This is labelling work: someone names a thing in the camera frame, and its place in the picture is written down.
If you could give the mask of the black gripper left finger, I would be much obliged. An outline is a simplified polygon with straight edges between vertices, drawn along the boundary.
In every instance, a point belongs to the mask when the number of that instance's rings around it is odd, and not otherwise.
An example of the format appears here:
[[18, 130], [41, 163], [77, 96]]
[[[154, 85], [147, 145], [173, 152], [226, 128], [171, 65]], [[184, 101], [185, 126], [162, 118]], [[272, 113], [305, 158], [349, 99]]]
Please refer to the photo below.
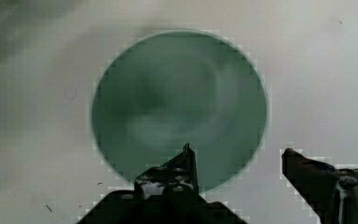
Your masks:
[[223, 203], [200, 196], [190, 144], [174, 158], [147, 169], [134, 189], [107, 194], [76, 224], [247, 224]]

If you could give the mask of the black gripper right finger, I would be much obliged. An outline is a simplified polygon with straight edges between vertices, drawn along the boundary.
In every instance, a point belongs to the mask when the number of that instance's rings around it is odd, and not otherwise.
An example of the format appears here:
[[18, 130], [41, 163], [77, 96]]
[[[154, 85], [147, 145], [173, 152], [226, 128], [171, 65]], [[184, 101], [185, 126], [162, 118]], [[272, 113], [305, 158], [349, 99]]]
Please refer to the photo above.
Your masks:
[[358, 168], [338, 169], [287, 148], [282, 173], [321, 224], [358, 224]]

